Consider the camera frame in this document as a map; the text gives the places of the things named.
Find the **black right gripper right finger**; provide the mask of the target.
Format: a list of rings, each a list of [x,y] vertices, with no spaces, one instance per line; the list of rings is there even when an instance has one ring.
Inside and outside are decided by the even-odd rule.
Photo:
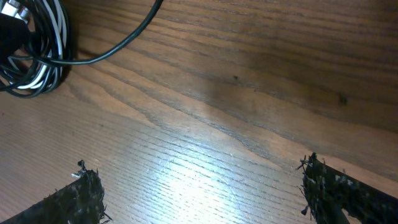
[[[317,159],[313,153],[300,160],[303,184],[299,190],[307,205],[302,215],[310,214],[317,223],[348,223],[348,215],[360,223],[397,224],[397,198],[356,180]]]

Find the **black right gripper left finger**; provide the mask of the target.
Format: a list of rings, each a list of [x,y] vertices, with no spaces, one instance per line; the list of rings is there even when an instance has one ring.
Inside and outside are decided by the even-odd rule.
[[[103,203],[104,187],[97,170],[88,170],[78,162],[80,170],[73,173],[76,181],[1,224],[100,224],[112,218]]]

